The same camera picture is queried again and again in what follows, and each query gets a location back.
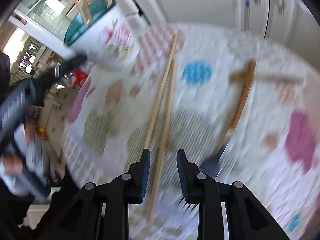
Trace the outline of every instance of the hand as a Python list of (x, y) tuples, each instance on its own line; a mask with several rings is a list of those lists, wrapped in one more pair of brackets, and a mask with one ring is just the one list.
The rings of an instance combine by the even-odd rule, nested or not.
[(23, 163), (18, 156), (3, 155), (3, 166), (7, 173), (22, 173)]
[(24, 128), (24, 138), (26, 139), (27, 143), (30, 143), (35, 138), (36, 127), (33, 122), (27, 122)]

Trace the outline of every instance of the black object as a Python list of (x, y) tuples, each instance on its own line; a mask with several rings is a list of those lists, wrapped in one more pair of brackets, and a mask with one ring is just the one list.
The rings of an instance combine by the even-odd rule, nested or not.
[(0, 51), (0, 103), (10, 92), (10, 58)]
[(216, 182), (200, 173), (196, 164), (188, 162), (183, 149), (177, 152), (177, 167), (186, 202), (200, 204), (198, 240), (224, 239), (221, 202), (226, 206), (230, 240), (289, 240), (242, 182), (235, 181), (232, 185)]
[(50, 187), (44, 185), (38, 177), (30, 172), (26, 166), (25, 158), (18, 146), (14, 143), (14, 131), (21, 124), (27, 107), (34, 103), (43, 102), (44, 93), (64, 74), (78, 67), (87, 60), (85, 55), (78, 55), (64, 62), (61, 66), (48, 70), (37, 79), (25, 79), (10, 93), (0, 105), (0, 154), (5, 152), (9, 143), (12, 144), (16, 155), (23, 160), (22, 174), (17, 178), (25, 184), (30, 193), (39, 201), (45, 201), (50, 194)]
[[(150, 152), (144, 149), (140, 161), (131, 164), (128, 173), (107, 184), (85, 184), (37, 239), (128, 240), (128, 204), (142, 203), (149, 168)], [(103, 203), (106, 203), (106, 210), (101, 225)]]

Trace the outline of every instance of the person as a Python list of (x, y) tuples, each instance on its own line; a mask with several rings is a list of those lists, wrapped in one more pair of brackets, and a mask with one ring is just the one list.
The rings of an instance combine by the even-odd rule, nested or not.
[[(12, 91), (10, 86), (10, 62), (9, 57), (0, 52), (0, 104)], [(33, 122), (27, 121), (21, 124), (15, 131), (15, 140), (17, 139), (17, 145), (23, 148), (21, 153), (25, 156), (26, 161), (31, 156), (31, 159), (36, 158), (41, 163), (37, 166), (37, 170), (44, 176), (44, 170), (50, 166), (50, 162), (44, 165), (44, 160), (48, 159), (50, 150), (46, 151), (48, 154), (44, 154), (43, 151), (36, 151), (36, 145), (39, 143), (38, 136), (36, 134), (35, 126)], [(0, 153), (0, 194), (6, 200), (9, 210), (13, 215), (15, 222), (20, 225), (23, 223), (23, 219), (27, 215), (29, 206), (34, 202), (35, 198), (32, 196), (23, 184), (15, 178), (15, 175), (22, 172), (23, 161), (18, 156), (15, 156), (12, 152), (12, 148), (7, 147), (6, 152)], [(56, 185), (60, 187), (59, 192), (55, 192), (52, 195), (52, 200), (48, 211), (42, 216), (40, 222), (34, 230), (23, 228), (25, 232), (30, 236), (36, 238), (46, 228), (46, 226), (52, 221), (52, 218), (59, 213), (60, 209), (70, 200), (76, 192), (78, 187), (71, 178), (68, 169), (65, 169), (65, 175), (61, 175), (61, 182)]]

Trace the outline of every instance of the pink spot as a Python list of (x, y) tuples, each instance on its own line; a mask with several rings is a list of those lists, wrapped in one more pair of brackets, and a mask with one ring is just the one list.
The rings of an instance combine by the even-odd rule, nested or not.
[(136, 73), (137, 73), (136, 66), (134, 66), (130, 71), (130, 75), (135, 75)]
[(67, 118), (68, 123), (73, 123), (78, 118), (82, 108), (82, 101), (90, 88), (90, 84), (91, 84), (91, 78), (88, 78), (87, 81), (84, 83), (83, 87), (80, 88), (78, 96), (75, 102), (73, 103), (73, 106), (68, 115), (68, 118)]
[(319, 158), (316, 158), (314, 166), (317, 167), (319, 165)]
[[(156, 60), (166, 57), (170, 54), (173, 36), (176, 31), (172, 28), (151, 28), (149, 33), (138, 37), (140, 43), (140, 52), (137, 57), (137, 74), (142, 74), (145, 69), (150, 67)], [(183, 48), (185, 38), (182, 31), (178, 30), (179, 36), (176, 51)]]
[(135, 97), (139, 94), (140, 90), (141, 90), (141, 87), (135, 85), (135, 86), (133, 86), (133, 87), (131, 88), (129, 94), (130, 94), (130, 96), (133, 96), (133, 97), (135, 98)]
[(91, 95), (95, 88), (96, 88), (96, 86), (90, 88), (90, 90), (89, 90), (89, 92), (87, 93), (87, 95), (85, 96), (85, 98), (87, 98), (89, 95)]
[(151, 81), (153, 85), (156, 84), (158, 76), (159, 76), (159, 73), (151, 73), (149, 77), (149, 81)]
[(316, 149), (316, 138), (309, 126), (307, 115), (300, 112), (291, 114), (290, 130), (285, 146), (290, 160), (294, 163), (301, 160), (303, 170), (311, 169), (313, 153)]

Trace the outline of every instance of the blue polka dot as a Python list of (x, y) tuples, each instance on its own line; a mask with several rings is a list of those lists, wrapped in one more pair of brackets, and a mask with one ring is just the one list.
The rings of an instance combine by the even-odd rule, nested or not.
[(185, 67), (182, 78), (188, 84), (198, 85), (207, 82), (211, 78), (211, 75), (212, 70), (206, 62), (195, 61)]
[(288, 226), (288, 232), (289, 233), (292, 233), (296, 228), (297, 228), (297, 226), (299, 225), (299, 223), (300, 223), (300, 214), (298, 214), (298, 215), (295, 215), (292, 219), (291, 219), (291, 221), (290, 221), (290, 223), (289, 223), (289, 226)]

